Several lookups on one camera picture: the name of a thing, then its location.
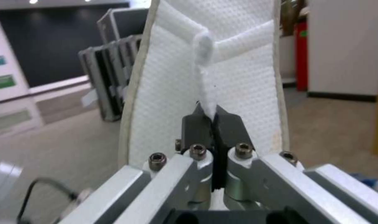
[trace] black baseboard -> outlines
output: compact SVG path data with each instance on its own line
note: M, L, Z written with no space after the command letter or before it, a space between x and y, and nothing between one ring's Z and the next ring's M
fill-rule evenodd
M377 96L374 95L358 95L358 94L343 94L343 93L329 93L329 92L308 92L308 97L329 98L336 100L351 100L362 102L377 102Z
M283 88L295 88L296 86L297 86L296 82L283 83Z
M71 87L83 85L83 84L86 84L86 83L89 83L89 82L90 81L87 80L87 81L82 81L82 82L70 84L70 85L67 85L67 86L61 86L61 87L58 87L58 88L48 89L48 90L45 90L45 91L42 91L42 92L36 92L36 93L33 93L33 94L27 94L27 95L14 97L14 98L9 98L9 99L6 99L6 100L1 100L0 104L10 102L10 101L13 101L13 100L23 99L23 98L26 98L26 97L33 97L33 96L41 95L41 94L44 94L44 93L47 93L47 92L53 92L53 91L58 91L58 90L66 89L66 88L71 88Z

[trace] silver metal frame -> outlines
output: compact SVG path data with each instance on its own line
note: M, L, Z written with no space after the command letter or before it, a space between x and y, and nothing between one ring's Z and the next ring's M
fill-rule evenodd
M149 182L148 173L124 166L59 224L112 223Z
M119 54L120 48L116 41L112 41L111 43L107 44L106 47L108 48L111 64L113 66L118 81L118 93L122 98L122 89L127 86L129 77L127 77L127 74L125 74L124 68L121 63L121 58Z
M146 7L138 7L138 8L118 8L118 9L109 9L105 15L103 15L96 23L98 25L98 29L101 33L101 37L102 37L102 40L104 42L104 44L107 44L109 41L107 40L106 38L106 34L104 33L104 30L103 30L103 27L102 27L102 21L103 20L110 20L111 21L111 25L112 25L112 29L113 29L113 33L114 33L114 36L115 36L115 40L119 40L121 37L120 37L120 34L118 33L118 28L117 28L117 24L116 24L116 20L115 20L115 16L114 14L115 13L118 13L118 12L124 12L124 11L135 11L135 10L146 10L148 8Z
M132 72L132 62L131 62L131 58L129 57L129 49L127 48L127 43L129 42L129 38L126 37L126 38L122 38L120 40L117 41L117 45L118 45L118 49L120 50L120 54L121 54L121 61L124 63L123 65L123 70L124 70L124 74L125 74L125 77L127 79L130 79L131 77L131 72Z
M250 198L272 210L289 206L309 223L368 223L278 154L240 159L228 152L228 171L250 186Z
M326 164L304 173L371 223L378 223L378 193L337 167Z
M187 209L198 185L196 162L175 154L114 223L162 223L173 208Z
M183 156L191 157L190 151L187 150ZM207 210L210 208L213 160L213 154L206 150L204 159L196 161L199 185L197 186L195 195L187 204L190 210Z
M119 119L120 116L113 114L113 110L111 108L112 99L110 99L106 94L106 92L110 91L110 89L106 88L106 85L101 78L101 71L95 57L95 51L101 49L102 47L89 47L86 50L80 51L78 53L78 56L80 58L84 72L87 72L87 74L91 76L91 81L93 82L92 85L96 89L100 102L100 109L105 115L104 119L107 121L114 121Z
M138 51L139 51L139 48L136 47L136 43L138 41L141 41L142 40L142 35L131 35L128 37L129 38L129 45L130 45L130 49L131 49L131 55L132 55L132 61L135 62L135 59L136 59L136 55L138 54Z
M108 79L111 82L111 86L109 86L109 93L112 95L112 97L116 97L116 103L118 104L118 107L120 109L120 112L122 112L123 104L121 100L121 96L118 92L118 87L120 86L120 83L117 78L117 71L115 71L114 64L111 59L110 51L113 49L112 45L106 44L103 46L98 47L97 50L101 50L102 57L106 66L106 73L108 76Z

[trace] black cable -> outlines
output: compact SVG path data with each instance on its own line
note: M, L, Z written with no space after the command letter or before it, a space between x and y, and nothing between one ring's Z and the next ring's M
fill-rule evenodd
M22 207L20 208L20 211L19 211L19 214L17 215L17 220L20 221L22 216L23 216L23 213L25 212L25 209L26 209L26 206L27 206L27 203L29 201L29 197L30 197L30 194L33 190L33 187L36 183L45 183L45 184L49 184L50 186L53 186L55 187L57 190L65 193L68 195L68 197L70 198L70 200L76 200L77 197L78 197L78 193L68 189L64 184L56 181L56 180L53 180L53 179L50 179L50 178L47 178L47 177L39 177L35 180L33 180L33 182L31 182L29 188L27 189L27 192L26 192L26 196L25 196L25 199L23 201L23 204L22 204Z

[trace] floor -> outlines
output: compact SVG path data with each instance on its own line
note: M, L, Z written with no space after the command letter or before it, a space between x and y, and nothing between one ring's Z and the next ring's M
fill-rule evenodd
M305 167L332 163L350 173L378 178L378 156L370 153L374 103L307 98L294 88L284 92L290 148ZM1 217L16 217L36 177L53 177L76 190L95 189L117 170L120 122L101 121L94 105L80 108L85 93L40 102L24 99L24 108L1 111L9 119L0 118L0 161L24 168L0 204ZM6 120L13 122L2 125ZM25 215L35 224L49 223L66 205L58 192L38 186Z

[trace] wall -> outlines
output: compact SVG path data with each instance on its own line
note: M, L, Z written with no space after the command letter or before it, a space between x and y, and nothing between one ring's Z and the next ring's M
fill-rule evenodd
M280 37L279 39L279 68L283 83L296 81L295 36Z
M378 0L312 0L310 92L378 94Z
M126 4L0 10L0 22L30 88L83 76L78 51L101 45L96 22Z
M0 89L0 101L28 94L26 80L1 26L0 56L4 56L7 62L6 65L0 65L0 76L11 74L16 84L11 87Z
M45 7L67 7L67 6L90 6L100 4L116 4L129 2L142 2L145 0L101 0L89 1L84 0L39 0L36 4L30 4L29 0L0 0L0 9L24 9L24 8L45 8Z

